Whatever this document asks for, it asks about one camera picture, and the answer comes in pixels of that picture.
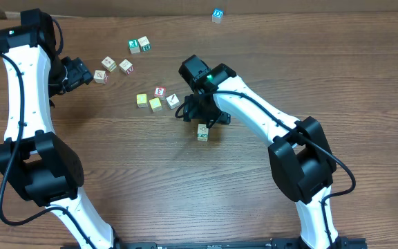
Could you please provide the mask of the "white green wooden block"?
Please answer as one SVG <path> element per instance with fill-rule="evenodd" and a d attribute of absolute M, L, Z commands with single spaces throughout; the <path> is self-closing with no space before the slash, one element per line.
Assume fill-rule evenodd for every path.
<path fill-rule="evenodd" d="M 199 141 L 207 142 L 209 137 L 209 129 L 206 124 L 199 124 L 197 130 L 197 139 Z"/>

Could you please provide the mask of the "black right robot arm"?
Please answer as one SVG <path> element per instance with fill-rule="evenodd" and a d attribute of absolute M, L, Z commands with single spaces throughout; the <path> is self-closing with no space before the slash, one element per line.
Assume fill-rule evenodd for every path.
<path fill-rule="evenodd" d="M 192 55 L 178 72 L 193 93 L 185 97 L 176 117 L 203 120 L 206 128 L 228 125 L 232 118 L 244 123 L 267 146 L 276 186 L 296 204 L 301 246 L 338 248 L 328 200 L 337 166 L 321 124 L 273 107 L 225 64 L 209 68 Z"/>

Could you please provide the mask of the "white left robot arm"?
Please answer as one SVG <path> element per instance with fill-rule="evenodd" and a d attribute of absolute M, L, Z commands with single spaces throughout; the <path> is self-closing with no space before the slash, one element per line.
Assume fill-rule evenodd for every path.
<path fill-rule="evenodd" d="M 84 191 L 78 155 L 56 134 L 51 97 L 89 84 L 93 74 L 80 58 L 59 58 L 63 41 L 56 20 L 39 9 L 20 14 L 20 26 L 0 30 L 0 57 L 8 75 L 9 114 L 0 144 L 0 219 L 7 185 L 25 201 L 52 212 L 68 228 L 78 248 L 119 248 L 114 229 L 97 213 Z"/>

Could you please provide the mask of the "white pencil picture block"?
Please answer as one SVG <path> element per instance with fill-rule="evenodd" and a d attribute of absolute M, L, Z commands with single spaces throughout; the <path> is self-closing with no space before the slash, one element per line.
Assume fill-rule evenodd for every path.
<path fill-rule="evenodd" d="M 166 101 L 170 109 L 175 109 L 180 106 L 180 101 L 175 93 L 166 97 Z"/>

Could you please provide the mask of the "tan red picture block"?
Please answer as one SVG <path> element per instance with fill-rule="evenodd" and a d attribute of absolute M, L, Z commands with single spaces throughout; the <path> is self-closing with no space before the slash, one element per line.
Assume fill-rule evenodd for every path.
<path fill-rule="evenodd" d="M 98 84 L 106 84 L 108 82 L 108 75 L 106 71 L 96 70 L 93 74 L 93 79 Z"/>

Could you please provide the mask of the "red number three block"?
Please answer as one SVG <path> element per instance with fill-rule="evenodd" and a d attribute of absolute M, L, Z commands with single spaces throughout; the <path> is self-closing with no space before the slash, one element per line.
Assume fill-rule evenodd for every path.
<path fill-rule="evenodd" d="M 160 98 L 161 100 L 166 100 L 166 92 L 167 90 L 164 87 L 157 86 L 155 87 L 154 97 Z"/>

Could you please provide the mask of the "yellow block right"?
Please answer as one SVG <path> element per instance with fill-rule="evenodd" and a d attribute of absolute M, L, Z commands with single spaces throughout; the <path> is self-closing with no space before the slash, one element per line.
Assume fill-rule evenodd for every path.
<path fill-rule="evenodd" d="M 157 112 L 162 110 L 162 103 L 158 97 L 150 99 L 149 104 L 152 112 Z"/>

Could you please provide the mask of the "yellow block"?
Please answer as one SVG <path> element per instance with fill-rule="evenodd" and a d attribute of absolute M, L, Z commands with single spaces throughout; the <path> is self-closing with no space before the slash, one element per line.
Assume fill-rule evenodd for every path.
<path fill-rule="evenodd" d="M 162 103 L 158 97 L 150 99 L 149 104 L 152 112 L 157 112 L 162 110 Z"/>
<path fill-rule="evenodd" d="M 136 95 L 136 103 L 139 108 L 148 107 L 147 94 L 141 93 Z"/>

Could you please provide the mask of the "white red picture block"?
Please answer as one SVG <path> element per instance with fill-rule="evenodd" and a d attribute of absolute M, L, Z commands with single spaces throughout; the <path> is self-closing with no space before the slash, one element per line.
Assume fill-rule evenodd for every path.
<path fill-rule="evenodd" d="M 128 61 L 127 59 L 124 59 L 120 64 L 119 67 L 121 71 L 123 71 L 126 75 L 130 75 L 133 71 L 133 64 Z"/>

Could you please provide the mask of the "yellow block left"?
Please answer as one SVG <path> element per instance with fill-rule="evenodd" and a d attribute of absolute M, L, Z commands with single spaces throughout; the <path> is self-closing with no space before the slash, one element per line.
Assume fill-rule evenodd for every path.
<path fill-rule="evenodd" d="M 148 107 L 147 94 L 141 93 L 136 95 L 136 103 L 139 108 Z"/>

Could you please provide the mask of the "green J wooden block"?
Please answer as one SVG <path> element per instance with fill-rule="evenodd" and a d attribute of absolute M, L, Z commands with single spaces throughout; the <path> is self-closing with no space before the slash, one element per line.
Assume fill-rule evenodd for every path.
<path fill-rule="evenodd" d="M 140 45 L 136 39 L 128 40 L 129 50 L 131 54 L 140 52 Z"/>

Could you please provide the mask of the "green R wooden block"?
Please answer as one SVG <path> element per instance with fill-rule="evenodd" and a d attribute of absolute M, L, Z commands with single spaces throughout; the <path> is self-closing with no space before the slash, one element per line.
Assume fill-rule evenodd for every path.
<path fill-rule="evenodd" d="M 143 36 L 143 37 L 139 38 L 138 44 L 140 45 L 140 49 L 142 50 L 142 52 L 151 50 L 151 44 L 150 44 L 147 36 Z"/>

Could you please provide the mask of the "blue letter block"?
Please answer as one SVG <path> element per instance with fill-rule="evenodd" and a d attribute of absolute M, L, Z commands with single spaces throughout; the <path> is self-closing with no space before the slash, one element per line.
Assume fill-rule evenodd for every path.
<path fill-rule="evenodd" d="M 220 24 L 222 22 L 222 18 L 223 18 L 224 12 L 221 9 L 214 9 L 212 16 L 211 16 L 211 20 L 214 23 Z"/>

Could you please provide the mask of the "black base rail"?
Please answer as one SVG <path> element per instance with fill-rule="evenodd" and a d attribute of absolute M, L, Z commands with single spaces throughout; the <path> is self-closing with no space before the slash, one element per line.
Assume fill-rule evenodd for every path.
<path fill-rule="evenodd" d="M 123 249 L 299 249 L 309 248 L 303 241 L 298 239 L 271 239 L 269 241 L 244 241 L 229 243 L 171 243 L 156 244 L 146 243 L 117 243 L 113 248 Z M 340 249 L 367 249 L 365 239 L 349 239 L 339 237 L 334 242 L 334 248 Z"/>

